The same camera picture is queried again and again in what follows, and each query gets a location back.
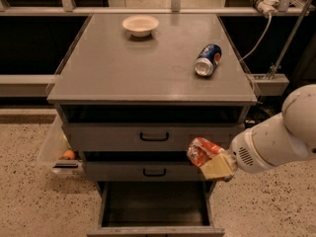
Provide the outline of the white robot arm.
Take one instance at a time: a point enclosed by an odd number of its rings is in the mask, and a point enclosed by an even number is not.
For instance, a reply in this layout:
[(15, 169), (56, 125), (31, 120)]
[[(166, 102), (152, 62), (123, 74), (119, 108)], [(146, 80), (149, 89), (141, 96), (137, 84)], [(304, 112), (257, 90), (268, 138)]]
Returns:
[(294, 90), (281, 112), (236, 135), (229, 149), (203, 164), (207, 180), (230, 180), (238, 169), (257, 174), (316, 158), (316, 85)]

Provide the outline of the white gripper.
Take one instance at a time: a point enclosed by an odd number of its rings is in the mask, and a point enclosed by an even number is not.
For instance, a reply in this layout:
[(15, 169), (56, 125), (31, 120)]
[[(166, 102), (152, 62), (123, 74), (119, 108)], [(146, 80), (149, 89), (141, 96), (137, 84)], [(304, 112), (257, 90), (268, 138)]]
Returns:
[(229, 150), (236, 159), (220, 153), (200, 167), (207, 180), (229, 181), (237, 166), (255, 174), (285, 163), (307, 160), (310, 158), (310, 118), (278, 114), (239, 133)]

